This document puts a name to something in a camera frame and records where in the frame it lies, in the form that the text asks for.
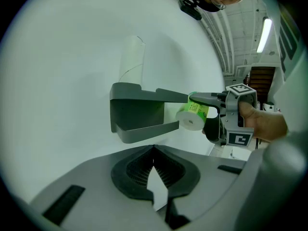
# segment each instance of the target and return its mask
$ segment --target paper roll holder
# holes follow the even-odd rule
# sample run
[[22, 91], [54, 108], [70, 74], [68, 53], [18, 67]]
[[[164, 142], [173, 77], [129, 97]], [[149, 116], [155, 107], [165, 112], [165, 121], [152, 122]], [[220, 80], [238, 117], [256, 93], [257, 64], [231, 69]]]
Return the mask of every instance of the paper roll holder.
[[114, 83], [110, 90], [110, 125], [123, 143], [135, 143], [179, 128], [179, 121], [164, 124], [165, 103], [186, 103], [188, 95], [165, 90], [142, 90], [133, 83]]

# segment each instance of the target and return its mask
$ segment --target white backdrop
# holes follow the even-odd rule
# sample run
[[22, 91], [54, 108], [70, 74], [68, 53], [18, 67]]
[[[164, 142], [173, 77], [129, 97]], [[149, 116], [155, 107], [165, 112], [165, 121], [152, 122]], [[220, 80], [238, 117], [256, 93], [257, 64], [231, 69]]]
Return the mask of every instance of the white backdrop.
[[128, 35], [146, 43], [145, 90], [224, 90], [209, 39], [178, 0], [30, 0], [0, 48], [0, 163], [14, 194], [29, 202], [81, 162], [144, 144], [210, 153], [199, 131], [135, 144], [111, 133], [109, 90]]

